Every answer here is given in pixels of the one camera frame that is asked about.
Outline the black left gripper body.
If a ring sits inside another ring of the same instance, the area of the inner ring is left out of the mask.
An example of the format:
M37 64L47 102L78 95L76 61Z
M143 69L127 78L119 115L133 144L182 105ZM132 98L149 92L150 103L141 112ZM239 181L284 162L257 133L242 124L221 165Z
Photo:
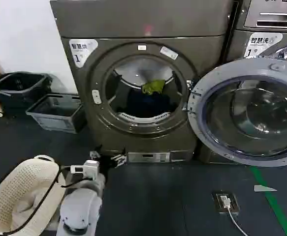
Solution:
M111 159L111 156L102 155L97 160L99 162L99 172L106 173L111 168L114 168L114 161Z

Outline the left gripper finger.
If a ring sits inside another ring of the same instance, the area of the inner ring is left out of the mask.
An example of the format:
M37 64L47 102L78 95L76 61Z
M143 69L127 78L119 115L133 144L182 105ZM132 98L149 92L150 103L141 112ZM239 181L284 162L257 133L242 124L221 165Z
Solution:
M100 155L100 151L101 151L102 145L99 145L97 147L94 148L94 150L90 151L90 160L98 160L101 155Z
M112 161L112 167L117 168L124 165L127 162L127 156L125 154L119 154L110 159Z

